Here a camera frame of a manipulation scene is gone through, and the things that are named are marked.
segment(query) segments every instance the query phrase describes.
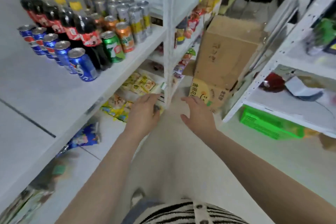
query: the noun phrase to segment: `green 7up can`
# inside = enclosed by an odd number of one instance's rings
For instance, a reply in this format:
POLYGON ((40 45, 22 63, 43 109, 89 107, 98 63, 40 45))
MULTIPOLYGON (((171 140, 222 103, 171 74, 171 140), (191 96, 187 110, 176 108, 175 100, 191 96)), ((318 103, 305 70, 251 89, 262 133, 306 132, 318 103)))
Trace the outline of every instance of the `green 7up can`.
POLYGON ((104 48, 112 63, 118 63, 125 59, 119 38, 113 31, 103 32, 100 34, 100 37, 103 40, 104 48))

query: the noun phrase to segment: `person's left hand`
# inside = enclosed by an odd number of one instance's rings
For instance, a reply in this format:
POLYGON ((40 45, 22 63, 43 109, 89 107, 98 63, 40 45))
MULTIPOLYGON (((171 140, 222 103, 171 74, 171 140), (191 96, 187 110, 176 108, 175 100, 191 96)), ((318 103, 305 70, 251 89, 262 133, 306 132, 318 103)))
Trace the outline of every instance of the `person's left hand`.
POLYGON ((160 94, 146 94, 137 99, 128 115, 124 133, 140 141, 149 134, 160 119, 160 110, 154 113, 154 105, 160 94))

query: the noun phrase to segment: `coca-cola bottle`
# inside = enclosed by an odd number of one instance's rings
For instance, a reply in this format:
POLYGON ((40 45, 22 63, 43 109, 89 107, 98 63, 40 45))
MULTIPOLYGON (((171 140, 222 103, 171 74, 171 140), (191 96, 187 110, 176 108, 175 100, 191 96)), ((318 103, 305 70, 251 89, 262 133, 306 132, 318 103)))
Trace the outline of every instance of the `coca-cola bottle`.
POLYGON ((58 35, 61 41, 68 41, 69 38, 65 32, 64 27, 61 25, 58 13, 58 6, 53 0, 44 0, 43 13, 51 24, 51 28, 58 35))
POLYGON ((89 50, 87 54, 93 65, 96 69, 102 71, 108 69, 112 64, 104 50, 95 20, 84 12, 80 2, 70 2, 70 7, 75 13, 73 21, 76 30, 80 34, 86 49, 89 50))
POLYGON ((71 44, 71 48, 84 48, 80 34, 77 32, 74 23, 74 12, 68 7, 65 0, 55 0, 58 5, 58 15, 62 27, 71 44))
POLYGON ((53 28, 51 27, 50 21, 47 19, 47 16, 44 14, 44 1, 48 0, 33 0, 33 11, 36 19, 42 25, 42 27, 47 28, 47 33, 54 33, 53 28))

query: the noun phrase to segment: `7up can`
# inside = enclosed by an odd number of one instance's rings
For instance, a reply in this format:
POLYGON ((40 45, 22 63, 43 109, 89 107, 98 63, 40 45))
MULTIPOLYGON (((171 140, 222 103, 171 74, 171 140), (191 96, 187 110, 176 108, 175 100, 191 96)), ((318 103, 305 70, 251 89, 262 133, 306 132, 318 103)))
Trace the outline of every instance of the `7up can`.
POLYGON ((119 38, 113 31, 106 31, 100 34, 103 44, 112 63, 118 63, 125 59, 119 38))
POLYGON ((124 52, 131 52, 135 49, 131 27, 127 22, 119 22, 115 26, 115 32, 119 36, 124 52))

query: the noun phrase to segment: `forearm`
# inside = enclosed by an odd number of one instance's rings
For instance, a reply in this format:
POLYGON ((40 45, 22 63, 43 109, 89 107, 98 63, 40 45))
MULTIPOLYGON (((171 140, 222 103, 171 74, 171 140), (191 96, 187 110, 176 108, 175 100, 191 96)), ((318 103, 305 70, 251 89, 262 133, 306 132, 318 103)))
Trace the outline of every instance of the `forearm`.
POLYGON ((142 138, 122 133, 56 224, 109 223, 142 138))
POLYGON ((336 208, 221 132, 201 139, 276 224, 334 223, 336 208))

